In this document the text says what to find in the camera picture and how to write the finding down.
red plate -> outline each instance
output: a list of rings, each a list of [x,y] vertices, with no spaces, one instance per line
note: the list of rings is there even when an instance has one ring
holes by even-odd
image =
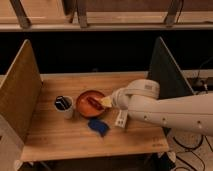
[[[101,108],[101,106],[97,107],[96,105],[93,105],[91,100],[98,102],[103,97],[105,97],[105,95],[99,91],[88,90],[82,93],[77,98],[76,109],[84,117],[97,117],[102,114],[106,110],[106,108]]]

wooden table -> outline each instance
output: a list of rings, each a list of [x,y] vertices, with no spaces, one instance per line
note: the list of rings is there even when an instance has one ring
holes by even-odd
[[[74,118],[66,120],[55,109],[54,100],[58,95],[71,96],[74,101],[82,92],[91,89],[110,95],[113,90],[141,78],[141,73],[97,73],[45,79],[21,160],[29,162],[168,151],[167,140],[159,126],[129,119],[126,130],[115,127],[117,109],[110,109],[102,115],[101,119],[110,127],[105,137],[92,131],[87,126],[88,120],[78,112],[75,112]]]

white cup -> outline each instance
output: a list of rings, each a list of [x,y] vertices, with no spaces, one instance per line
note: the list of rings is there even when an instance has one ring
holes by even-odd
[[[67,102],[70,104],[70,107],[65,110],[60,110],[56,107],[57,111],[61,112],[64,115],[65,119],[70,119],[73,116],[74,113],[74,107],[73,107],[73,99],[70,96],[63,96]]]

black cable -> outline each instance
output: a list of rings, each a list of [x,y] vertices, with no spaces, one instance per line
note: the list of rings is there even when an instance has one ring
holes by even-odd
[[[185,169],[185,170],[187,170],[187,171],[190,171],[189,168],[187,168],[187,167],[182,167],[182,166],[181,166],[181,167],[176,167],[174,171],[177,171],[177,170],[179,170],[179,169]]]
[[[183,6],[184,6],[184,0],[181,0],[181,7],[180,7],[179,14],[178,14],[178,16],[177,16],[177,19],[176,19],[176,23],[179,22],[179,18],[180,18],[180,15],[181,15],[181,13],[182,13]]]
[[[205,139],[206,139],[207,144],[209,145],[209,148],[210,148],[211,151],[213,152],[213,148],[212,148],[211,144],[209,143],[208,138],[207,138],[206,136],[204,136],[204,137],[205,137]]]
[[[176,158],[178,160],[180,160],[182,163],[184,163],[185,165],[189,166],[193,171],[198,171],[197,169],[195,169],[191,164],[189,164],[188,162],[186,162],[185,160],[183,160],[182,158],[180,158],[179,156],[176,156]]]
[[[187,146],[181,144],[175,137],[173,137],[173,140],[174,140],[179,146],[183,147],[184,149],[186,149],[186,150],[188,150],[188,151],[196,150],[197,148],[199,148],[199,147],[202,145],[202,143],[203,143],[203,139],[204,139],[204,136],[201,135],[200,141],[199,141],[199,143],[198,143],[196,146],[194,146],[194,147],[187,147]]]
[[[197,80],[200,78],[200,70],[202,69],[202,67],[203,67],[205,64],[209,63],[212,59],[213,59],[213,56],[210,57],[210,58],[208,58],[206,61],[204,61],[204,62],[199,66],[199,68],[198,68],[198,73],[197,73],[197,77],[196,77],[195,81],[197,81]]]
[[[193,151],[191,151],[191,153],[194,154],[194,156],[197,157],[201,161],[201,163],[203,164],[203,171],[205,171],[206,165],[205,165],[204,161],[197,154],[195,154]]]

blue towel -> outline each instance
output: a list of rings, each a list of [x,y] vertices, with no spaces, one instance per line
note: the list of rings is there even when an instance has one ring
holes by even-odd
[[[105,136],[109,130],[109,126],[97,118],[90,119],[88,126],[92,130],[97,131],[102,137]]]

